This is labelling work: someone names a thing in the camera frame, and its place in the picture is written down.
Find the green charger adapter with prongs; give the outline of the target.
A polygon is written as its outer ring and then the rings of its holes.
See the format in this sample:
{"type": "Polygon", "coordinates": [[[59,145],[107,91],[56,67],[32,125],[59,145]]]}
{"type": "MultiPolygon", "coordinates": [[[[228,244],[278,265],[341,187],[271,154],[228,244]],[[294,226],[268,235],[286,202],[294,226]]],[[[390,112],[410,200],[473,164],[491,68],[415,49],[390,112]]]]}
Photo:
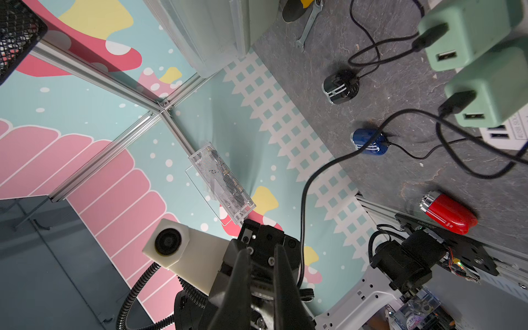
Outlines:
{"type": "Polygon", "coordinates": [[[474,92],[475,99],[455,114],[460,126],[493,128],[527,104],[527,37],[494,46],[464,67],[445,86],[448,97],[474,92]]]}

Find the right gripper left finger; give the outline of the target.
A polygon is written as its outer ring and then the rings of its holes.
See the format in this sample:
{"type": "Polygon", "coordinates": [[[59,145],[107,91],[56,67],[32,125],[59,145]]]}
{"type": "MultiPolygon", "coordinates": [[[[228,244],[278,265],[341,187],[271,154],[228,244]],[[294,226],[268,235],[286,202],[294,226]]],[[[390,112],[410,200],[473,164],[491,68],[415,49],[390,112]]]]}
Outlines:
{"type": "Polygon", "coordinates": [[[236,258],[224,300],[208,329],[249,329],[252,315],[251,267],[248,249],[236,258]]]}

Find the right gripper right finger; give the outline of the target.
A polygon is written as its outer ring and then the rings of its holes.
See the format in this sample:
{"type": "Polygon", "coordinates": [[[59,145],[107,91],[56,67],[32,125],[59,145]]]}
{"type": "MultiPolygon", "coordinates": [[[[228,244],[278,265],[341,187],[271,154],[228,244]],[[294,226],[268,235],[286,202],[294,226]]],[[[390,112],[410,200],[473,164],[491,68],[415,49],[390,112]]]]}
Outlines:
{"type": "Polygon", "coordinates": [[[314,330],[314,324],[302,304],[283,246],[275,245],[274,259],[274,328],[314,330]]]}

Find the red blue electric shaver case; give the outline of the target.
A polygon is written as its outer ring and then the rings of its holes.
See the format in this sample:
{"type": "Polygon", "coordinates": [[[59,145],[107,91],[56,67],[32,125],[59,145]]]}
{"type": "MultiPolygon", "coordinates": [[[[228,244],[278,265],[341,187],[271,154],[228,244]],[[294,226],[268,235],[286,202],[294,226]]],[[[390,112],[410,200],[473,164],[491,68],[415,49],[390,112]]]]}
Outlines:
{"type": "Polygon", "coordinates": [[[476,215],[443,192],[428,192],[419,207],[432,220],[458,235],[467,235],[478,224],[476,215]]]}

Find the black silver electric shaver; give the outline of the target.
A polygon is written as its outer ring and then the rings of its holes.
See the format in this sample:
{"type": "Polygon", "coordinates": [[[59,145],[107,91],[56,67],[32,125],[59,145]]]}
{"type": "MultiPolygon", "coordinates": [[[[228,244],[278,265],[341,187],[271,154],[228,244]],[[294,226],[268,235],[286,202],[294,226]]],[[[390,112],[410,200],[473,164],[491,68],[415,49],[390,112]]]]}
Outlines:
{"type": "Polygon", "coordinates": [[[359,79],[352,70],[338,70],[328,76],[322,84],[324,95],[333,105],[352,100],[357,96],[359,89],[359,79]]]}

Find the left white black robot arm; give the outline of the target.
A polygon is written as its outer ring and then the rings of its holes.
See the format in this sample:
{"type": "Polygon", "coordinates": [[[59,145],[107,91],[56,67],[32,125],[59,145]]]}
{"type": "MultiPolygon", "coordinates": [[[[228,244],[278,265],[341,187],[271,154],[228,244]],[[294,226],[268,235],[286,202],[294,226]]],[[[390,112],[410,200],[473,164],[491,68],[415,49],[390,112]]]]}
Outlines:
{"type": "Polygon", "coordinates": [[[174,311],[174,300],[184,279],[213,303],[213,318],[225,324],[241,313],[250,320],[253,309],[274,317],[277,280],[299,304],[296,288],[301,242],[276,225],[247,221],[249,242],[236,237],[212,235],[207,223],[198,229],[171,217],[154,221],[136,239],[115,251],[112,261],[132,288],[116,327],[133,329],[129,311],[136,301],[154,322],[166,326],[174,311]]]}

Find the white power strip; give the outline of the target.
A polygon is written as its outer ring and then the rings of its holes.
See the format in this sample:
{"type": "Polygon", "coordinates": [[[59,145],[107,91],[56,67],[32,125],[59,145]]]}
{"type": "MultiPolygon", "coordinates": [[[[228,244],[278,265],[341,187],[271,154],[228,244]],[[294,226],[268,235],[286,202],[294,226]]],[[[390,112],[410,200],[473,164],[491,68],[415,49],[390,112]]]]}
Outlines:
{"type": "Polygon", "coordinates": [[[518,151],[527,142],[527,108],[521,109],[498,127],[479,130],[484,141],[493,147],[518,151]]]}

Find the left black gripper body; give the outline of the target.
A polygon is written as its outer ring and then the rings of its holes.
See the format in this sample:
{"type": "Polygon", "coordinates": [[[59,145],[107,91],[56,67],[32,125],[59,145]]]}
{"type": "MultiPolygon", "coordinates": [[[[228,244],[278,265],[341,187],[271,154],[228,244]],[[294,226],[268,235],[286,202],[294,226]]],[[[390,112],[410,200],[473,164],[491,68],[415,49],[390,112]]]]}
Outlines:
{"type": "MultiPolygon", "coordinates": [[[[296,282],[301,269],[300,242],[273,226],[262,225],[252,220],[246,220],[239,236],[229,242],[221,269],[217,273],[209,295],[178,277],[184,291],[175,298],[176,329],[208,329],[222,305],[237,255],[243,249],[249,250],[252,270],[250,285],[252,315],[249,329],[275,329],[274,247],[275,245],[284,247],[296,282]]],[[[304,299],[314,296],[311,289],[302,290],[298,288],[298,290],[302,304],[304,299]]]]}

